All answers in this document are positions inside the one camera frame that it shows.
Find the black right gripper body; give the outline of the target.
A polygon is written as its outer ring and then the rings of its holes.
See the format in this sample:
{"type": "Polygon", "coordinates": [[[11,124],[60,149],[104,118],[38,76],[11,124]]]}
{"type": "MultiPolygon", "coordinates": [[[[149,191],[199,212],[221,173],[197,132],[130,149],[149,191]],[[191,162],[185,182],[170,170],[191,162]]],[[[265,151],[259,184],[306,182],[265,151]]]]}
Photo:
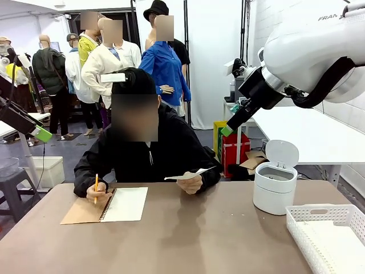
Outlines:
{"type": "Polygon", "coordinates": [[[269,110],[285,98],[283,92],[276,91],[265,81],[262,67],[255,69],[238,90],[248,99],[243,105],[245,110],[269,110]]]}

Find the white paper sheet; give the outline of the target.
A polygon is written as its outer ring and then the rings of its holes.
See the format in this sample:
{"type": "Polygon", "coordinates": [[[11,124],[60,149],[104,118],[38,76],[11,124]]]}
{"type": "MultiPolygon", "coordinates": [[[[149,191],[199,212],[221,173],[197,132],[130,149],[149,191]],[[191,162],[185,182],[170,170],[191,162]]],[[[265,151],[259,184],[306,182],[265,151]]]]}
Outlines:
{"type": "Polygon", "coordinates": [[[165,177],[164,180],[188,180],[188,179],[192,179],[208,170],[211,170],[213,167],[211,168],[200,168],[199,170],[197,170],[196,172],[187,172],[183,175],[180,176],[170,176],[170,177],[165,177]]]}

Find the spiral notebook brown cover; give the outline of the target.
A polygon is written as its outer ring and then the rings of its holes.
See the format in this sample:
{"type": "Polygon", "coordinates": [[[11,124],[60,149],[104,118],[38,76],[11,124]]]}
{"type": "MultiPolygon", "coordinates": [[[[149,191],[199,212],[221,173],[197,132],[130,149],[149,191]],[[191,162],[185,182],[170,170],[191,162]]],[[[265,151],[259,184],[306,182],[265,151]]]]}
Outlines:
{"type": "Polygon", "coordinates": [[[77,198],[60,223],[66,225],[140,221],[147,193],[147,187],[116,188],[108,201],[97,204],[77,198]]]}

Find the person's left forearm black sleeve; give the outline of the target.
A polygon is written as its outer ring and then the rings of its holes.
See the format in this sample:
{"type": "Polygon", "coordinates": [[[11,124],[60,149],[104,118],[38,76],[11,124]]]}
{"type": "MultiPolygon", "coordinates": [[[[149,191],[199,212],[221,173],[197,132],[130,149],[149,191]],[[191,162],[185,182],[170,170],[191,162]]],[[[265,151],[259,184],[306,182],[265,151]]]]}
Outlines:
{"type": "Polygon", "coordinates": [[[201,190],[210,188],[220,181],[222,166],[215,158],[211,158],[210,156],[204,157],[199,167],[206,169],[206,171],[200,174],[202,178],[201,190]]]}

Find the person's right hand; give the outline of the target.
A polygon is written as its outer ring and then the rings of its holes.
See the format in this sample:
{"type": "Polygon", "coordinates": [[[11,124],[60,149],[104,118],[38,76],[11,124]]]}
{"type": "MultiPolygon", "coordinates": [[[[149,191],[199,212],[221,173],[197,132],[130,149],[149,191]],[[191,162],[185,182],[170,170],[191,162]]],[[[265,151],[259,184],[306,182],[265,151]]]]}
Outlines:
{"type": "Polygon", "coordinates": [[[112,192],[107,191],[107,185],[100,182],[97,186],[94,184],[87,189],[86,199],[92,204],[100,204],[108,202],[111,196],[112,192]]]}

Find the person's left hand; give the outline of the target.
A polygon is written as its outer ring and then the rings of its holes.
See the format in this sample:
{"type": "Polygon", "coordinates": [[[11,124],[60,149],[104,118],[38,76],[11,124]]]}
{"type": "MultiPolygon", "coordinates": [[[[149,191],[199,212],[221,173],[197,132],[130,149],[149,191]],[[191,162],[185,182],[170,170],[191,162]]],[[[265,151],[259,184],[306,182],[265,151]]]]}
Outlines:
{"type": "Polygon", "coordinates": [[[203,185],[201,175],[196,175],[190,179],[179,179],[176,184],[187,194],[194,195],[203,185]]]}

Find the green yellow bag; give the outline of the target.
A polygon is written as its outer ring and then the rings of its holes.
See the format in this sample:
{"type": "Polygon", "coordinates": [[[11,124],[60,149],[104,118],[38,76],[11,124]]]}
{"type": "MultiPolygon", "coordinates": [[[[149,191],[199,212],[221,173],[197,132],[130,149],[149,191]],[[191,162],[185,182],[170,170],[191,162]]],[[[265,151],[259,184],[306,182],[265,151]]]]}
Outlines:
{"type": "MultiPolygon", "coordinates": [[[[215,121],[213,123],[213,150],[219,161],[221,161],[221,151],[222,151],[222,133],[221,130],[226,126],[227,121],[215,121]]],[[[234,162],[237,161],[237,130],[235,130],[229,137],[234,144],[234,162]]]]}

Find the mannequin in yellow vest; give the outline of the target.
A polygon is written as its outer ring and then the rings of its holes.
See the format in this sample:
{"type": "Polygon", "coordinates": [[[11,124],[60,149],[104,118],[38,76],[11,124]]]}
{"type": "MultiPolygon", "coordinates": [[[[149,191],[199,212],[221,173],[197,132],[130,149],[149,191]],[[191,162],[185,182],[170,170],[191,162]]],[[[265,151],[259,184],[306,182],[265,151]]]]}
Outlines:
{"type": "Polygon", "coordinates": [[[25,73],[22,66],[14,64],[14,57],[8,53],[11,48],[11,40],[0,36],[0,72],[7,75],[10,79],[15,76],[17,91],[15,92],[14,102],[20,105],[27,112],[37,112],[37,108],[32,96],[31,84],[29,83],[28,73],[25,73]]]}

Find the mannequin in dark green jacket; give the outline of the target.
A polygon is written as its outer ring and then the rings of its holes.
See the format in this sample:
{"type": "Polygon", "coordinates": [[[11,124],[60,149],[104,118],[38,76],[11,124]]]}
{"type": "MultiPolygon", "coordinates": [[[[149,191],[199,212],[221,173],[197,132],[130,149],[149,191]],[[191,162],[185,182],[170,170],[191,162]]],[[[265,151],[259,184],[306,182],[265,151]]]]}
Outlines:
{"type": "Polygon", "coordinates": [[[39,36],[41,49],[32,58],[35,77],[51,99],[52,110],[50,132],[57,134],[60,129],[60,139],[67,140],[73,136],[68,131],[69,92],[65,71],[65,57],[51,48],[48,35],[39,36]]]}

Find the grey plastic stool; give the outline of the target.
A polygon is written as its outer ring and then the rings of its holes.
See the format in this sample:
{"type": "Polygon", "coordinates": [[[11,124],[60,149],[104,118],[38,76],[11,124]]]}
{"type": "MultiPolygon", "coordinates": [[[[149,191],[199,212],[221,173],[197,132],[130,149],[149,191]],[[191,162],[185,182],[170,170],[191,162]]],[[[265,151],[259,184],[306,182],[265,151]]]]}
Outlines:
{"type": "Polygon", "coordinates": [[[33,181],[23,168],[19,168],[10,176],[0,178],[0,206],[4,203],[8,206],[8,209],[0,208],[0,216],[12,216],[16,223],[20,221],[28,210],[41,200],[34,188],[33,181]],[[24,180],[30,183],[29,190],[18,189],[18,185],[24,180]]]}

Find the large white table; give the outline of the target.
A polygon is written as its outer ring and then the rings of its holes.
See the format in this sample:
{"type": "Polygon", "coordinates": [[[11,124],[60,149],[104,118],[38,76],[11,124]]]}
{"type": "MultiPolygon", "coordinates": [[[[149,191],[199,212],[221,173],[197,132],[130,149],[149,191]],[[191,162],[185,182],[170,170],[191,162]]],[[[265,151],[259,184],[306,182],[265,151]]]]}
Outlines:
{"type": "Polygon", "coordinates": [[[365,187],[365,110],[324,102],[311,109],[259,110],[253,119],[269,140],[294,144],[299,164],[319,166],[323,178],[332,183],[342,177],[353,186],[365,187]]]}

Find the white lidded trash bin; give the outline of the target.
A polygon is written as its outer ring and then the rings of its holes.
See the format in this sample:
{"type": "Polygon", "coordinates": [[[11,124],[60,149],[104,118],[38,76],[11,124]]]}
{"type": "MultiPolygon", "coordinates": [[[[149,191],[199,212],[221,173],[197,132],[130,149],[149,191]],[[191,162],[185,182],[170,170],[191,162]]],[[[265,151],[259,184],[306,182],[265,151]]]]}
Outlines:
{"type": "Polygon", "coordinates": [[[294,203],[299,151],[290,142],[270,140],[265,152],[267,162],[255,169],[253,204],[263,212],[283,216],[294,203]]]}

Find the mannequin in black t-shirt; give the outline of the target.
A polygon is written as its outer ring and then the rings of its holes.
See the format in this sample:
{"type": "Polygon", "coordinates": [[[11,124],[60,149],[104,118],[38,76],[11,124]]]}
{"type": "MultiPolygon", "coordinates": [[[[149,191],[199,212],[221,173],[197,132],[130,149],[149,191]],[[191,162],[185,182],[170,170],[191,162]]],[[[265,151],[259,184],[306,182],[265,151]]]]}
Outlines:
{"type": "MultiPolygon", "coordinates": [[[[181,71],[184,79],[186,80],[187,66],[190,64],[190,59],[186,47],[182,42],[177,39],[174,39],[174,41],[169,41],[168,44],[175,51],[177,57],[179,58],[181,62],[181,71]]],[[[185,118],[185,103],[183,101],[183,95],[180,98],[180,105],[176,107],[176,111],[180,117],[182,117],[183,119],[185,118]]]]}

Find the mannequin in cream jacket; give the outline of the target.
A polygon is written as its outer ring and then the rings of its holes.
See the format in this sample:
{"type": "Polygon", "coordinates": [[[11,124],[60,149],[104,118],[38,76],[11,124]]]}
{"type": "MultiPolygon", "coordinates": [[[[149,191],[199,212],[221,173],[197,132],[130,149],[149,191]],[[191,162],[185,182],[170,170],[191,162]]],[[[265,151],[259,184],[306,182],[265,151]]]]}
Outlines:
{"type": "Polygon", "coordinates": [[[95,101],[102,100],[104,108],[111,107],[112,83],[101,76],[141,64],[140,47],[123,39],[123,22],[100,18],[98,28],[102,43],[94,49],[81,69],[81,76],[95,101]]]}

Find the black bucket hat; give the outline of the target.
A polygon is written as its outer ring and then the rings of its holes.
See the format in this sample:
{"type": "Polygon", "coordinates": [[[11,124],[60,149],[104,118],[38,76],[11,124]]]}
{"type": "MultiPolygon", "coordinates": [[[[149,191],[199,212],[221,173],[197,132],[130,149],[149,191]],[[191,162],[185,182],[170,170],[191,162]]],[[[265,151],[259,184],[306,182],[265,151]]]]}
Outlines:
{"type": "Polygon", "coordinates": [[[149,21],[149,15],[169,15],[169,8],[163,0],[153,0],[151,7],[143,12],[144,18],[149,21]]]}

